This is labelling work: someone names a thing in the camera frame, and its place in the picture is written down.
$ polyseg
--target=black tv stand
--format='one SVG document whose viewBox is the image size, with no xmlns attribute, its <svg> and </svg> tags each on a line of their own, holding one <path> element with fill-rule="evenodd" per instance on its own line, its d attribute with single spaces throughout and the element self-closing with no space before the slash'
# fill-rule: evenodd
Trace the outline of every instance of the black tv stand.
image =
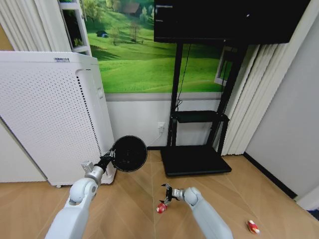
<svg viewBox="0 0 319 239">
<path fill-rule="evenodd" d="M 228 117 L 224 114 L 238 72 L 246 54 L 247 45 L 236 46 L 237 54 L 234 59 L 229 77 L 217 111 L 175 111 L 178 92 L 179 73 L 182 59 L 183 43 L 177 43 L 174 78 L 171 94 L 170 115 L 168 124 L 167 145 L 162 149 L 161 156 L 167 176 L 199 175 L 226 173 L 231 167 L 222 159 L 221 153 L 226 136 Z M 206 145 L 176 146 L 177 122 L 212 122 Z M 222 123 L 217 152 L 212 147 L 217 131 Z"/>
</svg>

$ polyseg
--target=wooden floor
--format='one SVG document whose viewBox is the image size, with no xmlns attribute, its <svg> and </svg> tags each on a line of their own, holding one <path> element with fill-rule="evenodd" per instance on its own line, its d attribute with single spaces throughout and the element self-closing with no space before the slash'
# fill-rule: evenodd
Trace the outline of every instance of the wooden floor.
<svg viewBox="0 0 319 239">
<path fill-rule="evenodd" d="M 101 186 L 90 208 L 86 239 L 204 238 L 190 208 L 172 201 L 163 214 L 155 212 L 169 182 L 172 187 L 198 188 L 237 239 L 319 238 L 319 221 L 261 174 L 243 156 L 227 156 L 232 172 L 225 175 L 167 179 L 159 151 L 150 151 L 136 172 L 118 171 L 112 185 Z M 0 184 L 0 238 L 44 238 L 68 197 L 69 187 L 46 182 Z M 248 232 L 253 220 L 259 236 Z"/>
</svg>

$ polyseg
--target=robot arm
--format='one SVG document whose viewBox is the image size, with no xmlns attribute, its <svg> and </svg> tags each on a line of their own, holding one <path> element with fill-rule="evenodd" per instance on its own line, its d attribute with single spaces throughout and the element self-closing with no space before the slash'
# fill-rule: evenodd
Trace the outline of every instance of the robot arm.
<svg viewBox="0 0 319 239">
<path fill-rule="evenodd" d="M 64 208 L 55 216 L 45 239 L 80 239 L 89 217 L 89 207 L 111 157 L 101 157 L 99 163 L 83 162 L 85 177 L 76 181 Z"/>
<path fill-rule="evenodd" d="M 172 189 L 166 186 L 166 199 L 164 204 L 168 204 L 172 198 L 185 201 L 193 211 L 193 215 L 208 239 L 233 239 L 232 232 L 220 215 L 203 198 L 201 193 L 194 187 L 187 189 Z"/>
</svg>

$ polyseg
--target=black television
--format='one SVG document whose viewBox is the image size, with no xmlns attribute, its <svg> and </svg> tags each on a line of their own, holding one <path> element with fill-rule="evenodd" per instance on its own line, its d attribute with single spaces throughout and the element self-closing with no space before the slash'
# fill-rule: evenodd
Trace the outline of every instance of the black television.
<svg viewBox="0 0 319 239">
<path fill-rule="evenodd" d="M 310 0 L 155 0 L 154 41 L 290 41 Z"/>
</svg>

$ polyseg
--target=green landscape poster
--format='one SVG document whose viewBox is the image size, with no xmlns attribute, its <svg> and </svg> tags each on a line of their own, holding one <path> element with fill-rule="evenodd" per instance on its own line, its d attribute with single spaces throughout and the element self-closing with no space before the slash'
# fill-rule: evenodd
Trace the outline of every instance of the green landscape poster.
<svg viewBox="0 0 319 239">
<path fill-rule="evenodd" d="M 92 56 L 107 93 L 171 92 L 176 44 L 154 42 L 154 0 L 84 0 L 84 8 Z M 214 82 L 221 52 L 191 46 L 183 92 L 221 91 Z"/>
</svg>

